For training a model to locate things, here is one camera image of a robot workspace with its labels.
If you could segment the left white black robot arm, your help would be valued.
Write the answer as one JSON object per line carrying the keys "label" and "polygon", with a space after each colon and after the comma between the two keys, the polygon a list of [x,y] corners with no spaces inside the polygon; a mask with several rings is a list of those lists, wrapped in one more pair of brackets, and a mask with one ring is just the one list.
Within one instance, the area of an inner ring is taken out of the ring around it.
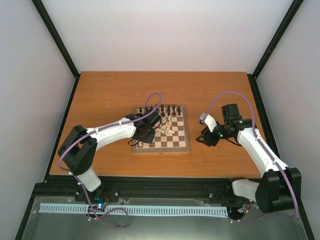
{"label": "left white black robot arm", "polygon": [[77,125],[57,151],[59,162],[63,162],[67,166],[65,170],[72,173],[86,188],[86,195],[92,201],[99,201],[103,198],[104,188],[92,167],[96,152],[122,139],[151,144],[156,134],[154,126],[161,120],[156,111],[148,111],[145,114],[132,113],[116,122],[96,128]]}

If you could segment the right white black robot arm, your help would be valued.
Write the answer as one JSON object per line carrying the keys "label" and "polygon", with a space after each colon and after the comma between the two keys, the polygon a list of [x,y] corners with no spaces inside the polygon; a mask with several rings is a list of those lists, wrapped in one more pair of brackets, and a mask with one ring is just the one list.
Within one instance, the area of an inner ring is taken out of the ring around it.
{"label": "right white black robot arm", "polygon": [[244,119],[237,104],[227,104],[222,108],[223,124],[212,116],[202,113],[199,123],[205,128],[196,141],[214,147],[220,140],[234,138],[255,163],[260,182],[240,178],[232,180],[233,195],[249,199],[265,213],[294,209],[299,212],[302,176],[297,168],[290,168],[268,146],[258,128],[250,118]]}

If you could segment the wooden folding chess board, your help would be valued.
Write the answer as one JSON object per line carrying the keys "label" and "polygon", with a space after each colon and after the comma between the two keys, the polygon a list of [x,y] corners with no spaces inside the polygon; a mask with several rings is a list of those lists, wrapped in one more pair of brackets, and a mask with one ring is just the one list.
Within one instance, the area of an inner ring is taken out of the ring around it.
{"label": "wooden folding chess board", "polygon": [[171,117],[172,130],[175,133],[172,135],[161,134],[156,128],[159,126],[159,121],[155,125],[155,137],[152,143],[143,143],[143,147],[138,147],[137,141],[133,142],[132,152],[135,154],[165,154],[165,153],[187,153],[190,151],[189,134],[187,127],[187,111],[183,105],[182,117]]}

